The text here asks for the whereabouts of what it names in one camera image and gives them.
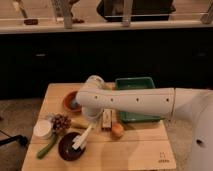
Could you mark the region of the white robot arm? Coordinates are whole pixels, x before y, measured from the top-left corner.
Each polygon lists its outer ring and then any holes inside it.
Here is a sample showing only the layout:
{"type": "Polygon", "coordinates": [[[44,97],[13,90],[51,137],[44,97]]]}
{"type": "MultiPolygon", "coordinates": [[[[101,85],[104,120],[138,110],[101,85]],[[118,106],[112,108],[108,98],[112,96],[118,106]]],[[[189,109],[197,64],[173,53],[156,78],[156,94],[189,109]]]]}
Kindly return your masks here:
{"type": "Polygon", "coordinates": [[[98,120],[104,109],[187,120],[193,125],[187,170],[213,171],[213,90],[110,90],[101,77],[92,75],[78,90],[76,100],[90,121],[98,120]]]}

